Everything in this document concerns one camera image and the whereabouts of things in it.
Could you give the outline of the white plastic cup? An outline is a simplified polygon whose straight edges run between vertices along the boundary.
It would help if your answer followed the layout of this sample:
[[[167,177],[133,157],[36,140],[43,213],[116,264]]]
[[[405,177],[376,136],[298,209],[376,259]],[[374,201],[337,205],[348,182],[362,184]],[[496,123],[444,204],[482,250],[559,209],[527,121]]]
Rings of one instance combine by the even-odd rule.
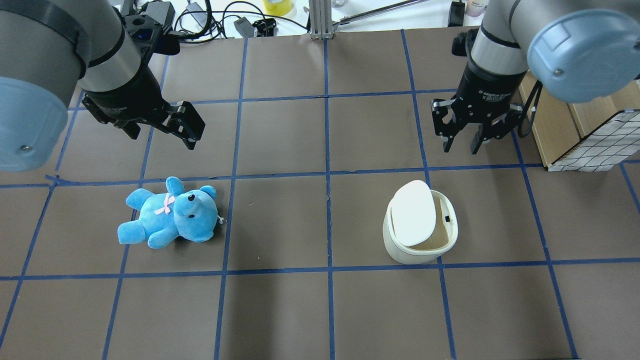
[[[489,2],[489,0],[467,0],[465,13],[471,18],[477,18],[483,14]]]

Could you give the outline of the long metal rod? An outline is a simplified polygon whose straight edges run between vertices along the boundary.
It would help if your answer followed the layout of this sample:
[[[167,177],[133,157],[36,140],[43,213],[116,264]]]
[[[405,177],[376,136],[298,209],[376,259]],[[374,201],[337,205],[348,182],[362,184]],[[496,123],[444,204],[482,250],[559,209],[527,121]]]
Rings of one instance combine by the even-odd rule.
[[[393,3],[393,4],[389,4],[389,5],[383,6],[383,7],[378,7],[378,8],[375,8],[375,9],[364,11],[363,13],[352,14],[350,16],[346,16],[346,17],[341,18],[340,20],[332,23],[332,28],[334,30],[336,30],[338,27],[343,26],[343,25],[348,25],[350,23],[357,22],[357,21],[360,21],[360,20],[363,20],[363,19],[372,18],[372,17],[377,16],[377,15],[386,14],[386,13],[389,13],[389,12],[394,11],[394,10],[407,8],[407,7],[418,5],[418,4],[425,3],[425,2],[427,2],[427,0],[403,0],[403,1],[400,1],[400,2],[396,2],[396,3]]]

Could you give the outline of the black power brick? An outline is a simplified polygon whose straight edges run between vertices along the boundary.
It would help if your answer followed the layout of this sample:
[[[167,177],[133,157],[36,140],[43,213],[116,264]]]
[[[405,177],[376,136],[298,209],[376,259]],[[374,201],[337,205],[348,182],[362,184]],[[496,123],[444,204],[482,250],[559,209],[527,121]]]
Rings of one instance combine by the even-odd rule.
[[[242,38],[255,38],[258,36],[258,30],[246,17],[241,17],[233,21],[233,25],[236,32],[238,32]]]

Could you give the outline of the black power adapter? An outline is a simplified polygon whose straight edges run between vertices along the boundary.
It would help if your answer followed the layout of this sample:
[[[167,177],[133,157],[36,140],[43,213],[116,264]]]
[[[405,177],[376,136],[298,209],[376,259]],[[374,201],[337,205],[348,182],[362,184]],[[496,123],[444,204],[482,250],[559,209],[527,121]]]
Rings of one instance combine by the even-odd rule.
[[[455,0],[450,3],[446,26],[462,27],[466,16],[466,3],[462,0]]]

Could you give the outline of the grid-cloth covered wooden box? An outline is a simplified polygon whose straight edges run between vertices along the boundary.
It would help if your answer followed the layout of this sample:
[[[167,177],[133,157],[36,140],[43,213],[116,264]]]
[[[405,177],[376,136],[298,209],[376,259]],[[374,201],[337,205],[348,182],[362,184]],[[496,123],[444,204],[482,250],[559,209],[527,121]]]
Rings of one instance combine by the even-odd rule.
[[[550,173],[598,173],[638,155],[639,105],[638,80],[578,104],[562,102],[543,88],[528,110],[542,166]]]

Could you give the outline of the blue teddy bear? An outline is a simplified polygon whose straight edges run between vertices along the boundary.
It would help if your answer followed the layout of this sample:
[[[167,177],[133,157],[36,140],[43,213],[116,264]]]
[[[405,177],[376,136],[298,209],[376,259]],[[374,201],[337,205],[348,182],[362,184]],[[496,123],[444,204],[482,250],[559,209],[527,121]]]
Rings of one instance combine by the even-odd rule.
[[[138,188],[127,196],[125,203],[137,210],[138,218],[118,226],[119,244],[147,243],[151,249],[162,249],[178,238],[203,243],[214,237],[215,228],[224,222],[215,187],[187,191],[177,177],[168,177],[165,187],[164,193]]]

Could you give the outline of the cream trash can with lid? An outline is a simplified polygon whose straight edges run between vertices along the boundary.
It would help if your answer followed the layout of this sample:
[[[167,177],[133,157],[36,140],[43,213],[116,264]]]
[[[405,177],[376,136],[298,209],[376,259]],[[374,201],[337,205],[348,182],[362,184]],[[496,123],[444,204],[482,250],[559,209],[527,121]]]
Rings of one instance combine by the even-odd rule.
[[[423,180],[398,189],[387,205],[382,239],[388,255],[403,265],[435,261],[457,244],[458,219],[450,199]]]

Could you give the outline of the yellow tape roll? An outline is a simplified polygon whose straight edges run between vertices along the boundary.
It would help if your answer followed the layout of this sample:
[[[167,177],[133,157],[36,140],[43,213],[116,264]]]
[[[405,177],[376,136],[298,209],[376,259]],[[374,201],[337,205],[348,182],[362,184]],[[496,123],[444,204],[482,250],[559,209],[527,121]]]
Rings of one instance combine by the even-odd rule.
[[[284,17],[294,8],[293,0],[263,0],[265,13],[270,16]]]

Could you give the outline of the aluminium frame post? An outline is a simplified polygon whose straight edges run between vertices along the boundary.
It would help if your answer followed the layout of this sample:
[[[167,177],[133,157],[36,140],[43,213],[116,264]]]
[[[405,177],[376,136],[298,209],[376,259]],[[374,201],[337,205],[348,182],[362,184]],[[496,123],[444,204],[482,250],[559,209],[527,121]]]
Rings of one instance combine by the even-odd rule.
[[[310,38],[312,40],[330,40],[335,30],[332,21],[331,0],[309,0],[308,19],[310,21]]]

